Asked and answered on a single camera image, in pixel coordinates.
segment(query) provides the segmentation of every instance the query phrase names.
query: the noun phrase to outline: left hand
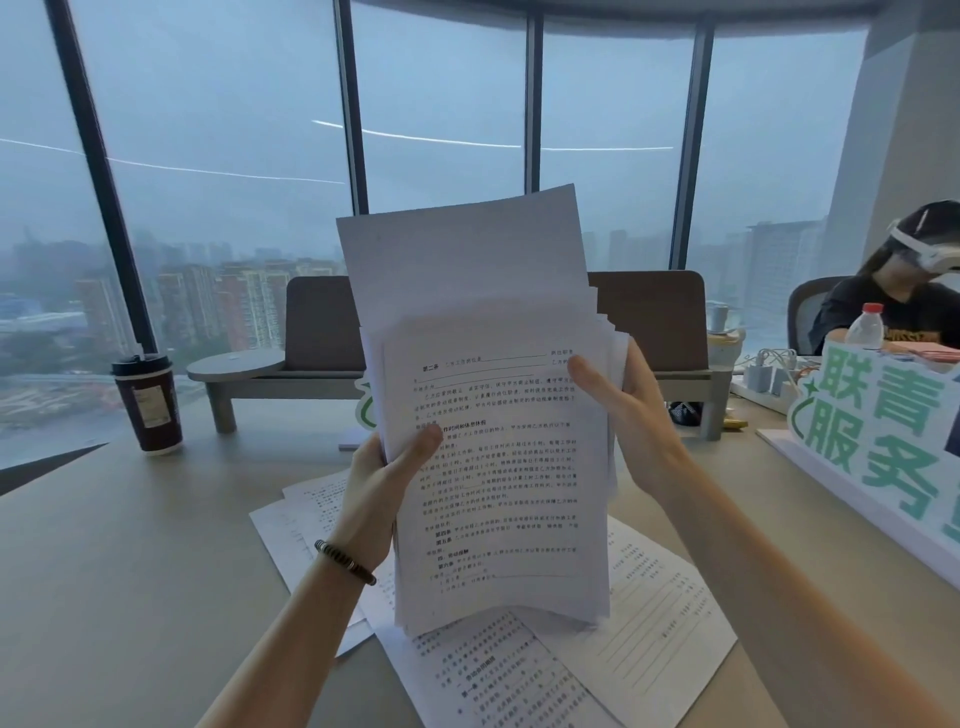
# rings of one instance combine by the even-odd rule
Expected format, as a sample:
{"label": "left hand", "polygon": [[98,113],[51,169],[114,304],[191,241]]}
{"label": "left hand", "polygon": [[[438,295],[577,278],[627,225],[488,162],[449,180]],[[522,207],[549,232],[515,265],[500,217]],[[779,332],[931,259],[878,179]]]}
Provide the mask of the left hand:
{"label": "left hand", "polygon": [[438,426],[425,427],[394,462],[384,465],[375,432],[353,454],[344,507],[329,541],[365,569],[380,566],[390,552],[403,494],[443,439]]}

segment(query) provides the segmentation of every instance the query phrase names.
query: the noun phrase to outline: white vr headset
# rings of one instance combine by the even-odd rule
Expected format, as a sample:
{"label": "white vr headset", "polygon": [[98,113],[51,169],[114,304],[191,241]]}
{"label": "white vr headset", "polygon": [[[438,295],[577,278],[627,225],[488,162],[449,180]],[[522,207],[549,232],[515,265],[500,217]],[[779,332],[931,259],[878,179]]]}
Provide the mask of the white vr headset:
{"label": "white vr headset", "polygon": [[960,273],[960,241],[929,245],[900,230],[894,220],[890,226],[890,236],[917,253],[917,265],[928,273],[941,276],[944,273]]}

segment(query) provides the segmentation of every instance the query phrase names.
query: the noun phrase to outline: water bottle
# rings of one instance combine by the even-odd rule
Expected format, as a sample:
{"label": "water bottle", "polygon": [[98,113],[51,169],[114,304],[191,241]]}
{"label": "water bottle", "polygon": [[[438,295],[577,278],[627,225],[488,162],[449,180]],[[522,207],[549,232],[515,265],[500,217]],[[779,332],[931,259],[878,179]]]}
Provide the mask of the water bottle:
{"label": "water bottle", "polygon": [[861,349],[880,349],[883,346],[883,303],[864,303],[863,313],[847,329],[845,344]]}

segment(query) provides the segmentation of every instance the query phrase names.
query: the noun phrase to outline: green chinese character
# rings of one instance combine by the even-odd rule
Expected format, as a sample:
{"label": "green chinese character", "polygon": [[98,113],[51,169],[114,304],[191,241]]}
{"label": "green chinese character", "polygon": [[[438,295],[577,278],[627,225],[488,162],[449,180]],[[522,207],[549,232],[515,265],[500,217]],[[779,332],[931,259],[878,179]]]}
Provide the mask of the green chinese character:
{"label": "green chinese character", "polygon": [[834,407],[833,419],[830,420],[827,443],[824,447],[824,457],[849,473],[850,459],[860,447],[857,438],[862,429],[863,420],[844,412],[840,407]]}
{"label": "green chinese character", "polygon": [[940,406],[937,396],[944,383],[912,369],[887,366],[877,386],[874,417],[906,425],[917,437],[923,435],[930,410]]}
{"label": "green chinese character", "polygon": [[957,496],[957,501],[953,504],[953,518],[950,523],[945,523],[941,530],[960,544],[960,496]]}
{"label": "green chinese character", "polygon": [[940,458],[901,440],[896,435],[877,437],[874,445],[886,449],[886,453],[876,450],[868,453],[867,468],[872,475],[864,475],[861,482],[875,488],[885,488],[888,485],[899,488],[913,498],[912,503],[902,501],[900,510],[921,521],[927,506],[937,497],[939,491],[920,475],[920,469],[933,465]]}
{"label": "green chinese character", "polygon": [[842,389],[837,388],[836,398],[844,400],[847,397],[853,397],[853,407],[860,409],[863,406],[863,393],[867,391],[867,382],[863,380],[874,369],[874,365],[869,356],[857,356],[850,354],[847,358],[847,367],[844,374],[840,376],[840,383],[844,385]]}
{"label": "green chinese character", "polygon": [[840,377],[849,354],[846,350],[837,347],[827,350],[827,358],[821,368],[820,389],[833,397],[837,396],[837,387],[840,386]]}
{"label": "green chinese character", "polygon": [[821,454],[823,454],[824,451],[824,442],[829,433],[830,420],[832,417],[832,404],[823,400],[815,400],[813,402],[813,415],[810,419],[810,431],[806,433],[806,443]]}

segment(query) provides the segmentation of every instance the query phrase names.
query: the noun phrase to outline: brown backrest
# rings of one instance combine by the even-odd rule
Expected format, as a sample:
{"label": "brown backrest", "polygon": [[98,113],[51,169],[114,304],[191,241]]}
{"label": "brown backrest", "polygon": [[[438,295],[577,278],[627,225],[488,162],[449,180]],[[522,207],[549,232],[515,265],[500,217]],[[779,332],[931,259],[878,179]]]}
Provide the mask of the brown backrest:
{"label": "brown backrest", "polygon": [[597,310],[634,337],[655,372],[706,369],[707,298],[694,271],[588,274]]}
{"label": "brown backrest", "polygon": [[286,368],[363,372],[360,320],[347,276],[301,276],[287,283]]}
{"label": "brown backrest", "polygon": [[790,294],[790,300],[786,305],[786,340],[787,346],[794,352],[813,354],[814,346],[810,342],[813,321],[817,318],[820,306],[827,294],[833,290],[833,286],[846,278],[846,276],[830,276],[808,280],[798,285]]}

